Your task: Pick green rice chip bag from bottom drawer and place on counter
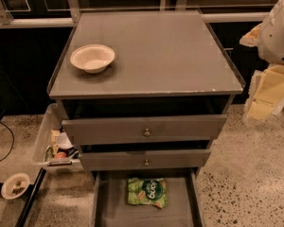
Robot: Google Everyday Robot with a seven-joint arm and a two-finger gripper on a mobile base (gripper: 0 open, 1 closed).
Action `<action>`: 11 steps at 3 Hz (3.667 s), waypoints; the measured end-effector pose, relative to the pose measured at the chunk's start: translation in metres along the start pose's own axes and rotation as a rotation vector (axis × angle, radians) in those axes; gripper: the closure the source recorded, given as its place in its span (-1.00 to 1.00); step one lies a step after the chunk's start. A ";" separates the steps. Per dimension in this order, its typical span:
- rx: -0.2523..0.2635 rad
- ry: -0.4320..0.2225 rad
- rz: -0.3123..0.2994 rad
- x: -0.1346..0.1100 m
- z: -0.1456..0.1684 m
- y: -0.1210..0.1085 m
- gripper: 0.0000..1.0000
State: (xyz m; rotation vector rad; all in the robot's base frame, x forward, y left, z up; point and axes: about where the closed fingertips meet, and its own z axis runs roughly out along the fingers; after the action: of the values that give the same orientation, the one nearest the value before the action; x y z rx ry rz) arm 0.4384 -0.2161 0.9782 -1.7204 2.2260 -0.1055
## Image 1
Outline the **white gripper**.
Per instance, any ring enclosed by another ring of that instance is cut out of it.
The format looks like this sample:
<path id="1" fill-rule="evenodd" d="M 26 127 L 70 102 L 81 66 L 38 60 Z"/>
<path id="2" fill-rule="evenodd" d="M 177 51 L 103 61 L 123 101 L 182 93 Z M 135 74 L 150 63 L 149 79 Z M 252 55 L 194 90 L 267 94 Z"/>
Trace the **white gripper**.
<path id="1" fill-rule="evenodd" d="M 244 123 L 262 123 L 284 108 L 284 0 L 278 0 L 262 24 L 240 38 L 240 44 L 257 46 L 259 57 L 271 63 L 263 72 L 255 71 L 244 105 Z"/>

